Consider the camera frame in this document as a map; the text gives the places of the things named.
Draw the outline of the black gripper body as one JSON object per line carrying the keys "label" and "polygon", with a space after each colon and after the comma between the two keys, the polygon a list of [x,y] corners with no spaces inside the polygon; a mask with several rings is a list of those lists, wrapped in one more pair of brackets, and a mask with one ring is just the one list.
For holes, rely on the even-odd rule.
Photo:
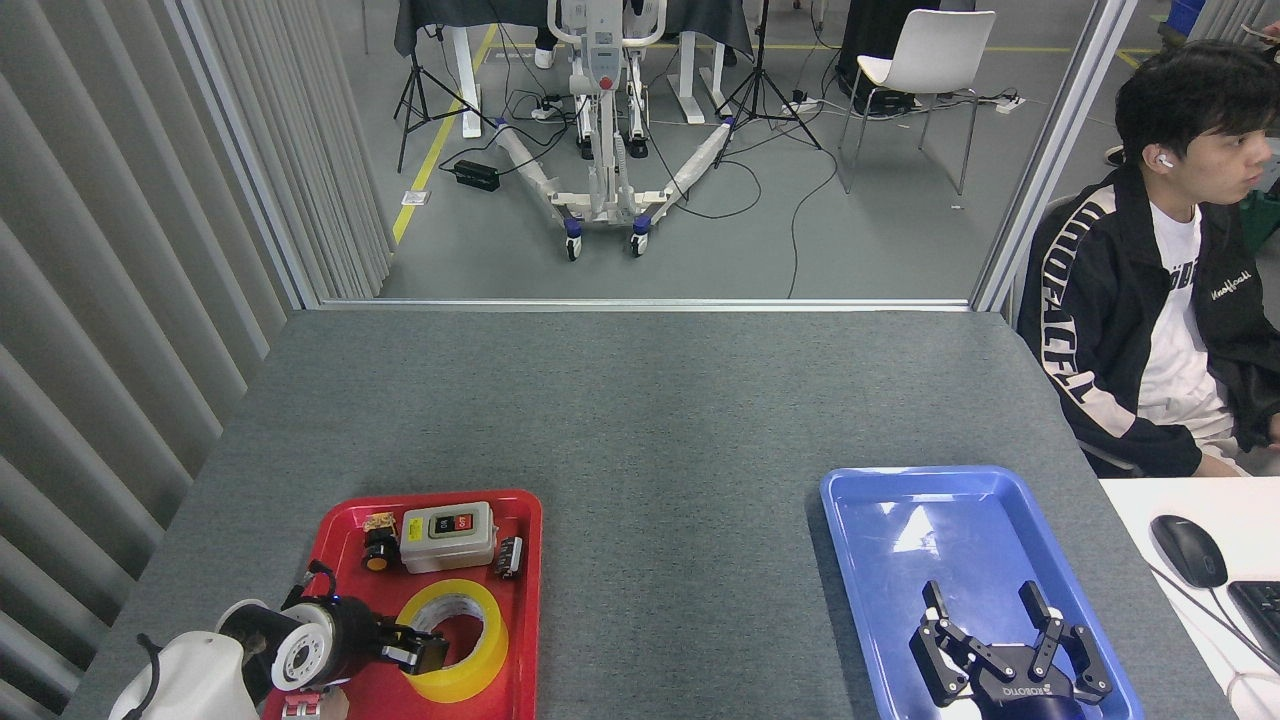
{"label": "black gripper body", "polygon": [[380,657],[379,615],[356,597],[326,597],[320,607],[332,621],[332,652],[323,684],[348,682]]}
{"label": "black gripper body", "polygon": [[1057,667],[1046,678],[1015,675],[1011,682],[984,667],[970,673],[972,698],[982,719],[1084,719],[1073,682]]}

